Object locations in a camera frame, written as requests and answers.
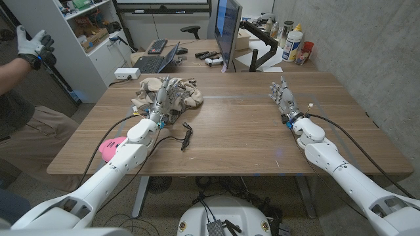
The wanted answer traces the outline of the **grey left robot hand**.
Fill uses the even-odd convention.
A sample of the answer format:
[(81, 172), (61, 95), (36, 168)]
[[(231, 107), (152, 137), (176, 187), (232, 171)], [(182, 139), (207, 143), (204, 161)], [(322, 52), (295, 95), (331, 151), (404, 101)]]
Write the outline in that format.
[(177, 97), (178, 90), (178, 80), (167, 75), (156, 94), (154, 105), (149, 113), (150, 120), (159, 123), (163, 116), (169, 113)]

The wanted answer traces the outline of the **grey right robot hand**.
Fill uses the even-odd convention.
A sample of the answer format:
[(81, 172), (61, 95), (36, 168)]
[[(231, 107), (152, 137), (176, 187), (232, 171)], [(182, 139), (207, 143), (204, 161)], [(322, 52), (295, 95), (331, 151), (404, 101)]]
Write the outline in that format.
[(299, 119), (303, 118), (303, 113), (299, 110), (296, 99), (289, 89), (287, 81), (284, 76), (280, 77), (280, 82), (269, 86), (271, 92), (268, 96), (275, 101), (282, 115), (282, 123), (294, 124)]

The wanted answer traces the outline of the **person's gloved hand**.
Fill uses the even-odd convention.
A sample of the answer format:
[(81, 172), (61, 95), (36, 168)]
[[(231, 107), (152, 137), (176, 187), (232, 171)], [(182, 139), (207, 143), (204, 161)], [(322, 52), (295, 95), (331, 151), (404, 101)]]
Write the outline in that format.
[(54, 39), (45, 30), (39, 31), (31, 40), (26, 37), (26, 29), (19, 25), (16, 28), (18, 39), (18, 57), (27, 61), (31, 68), (39, 70), (44, 62), (49, 67), (56, 64)]

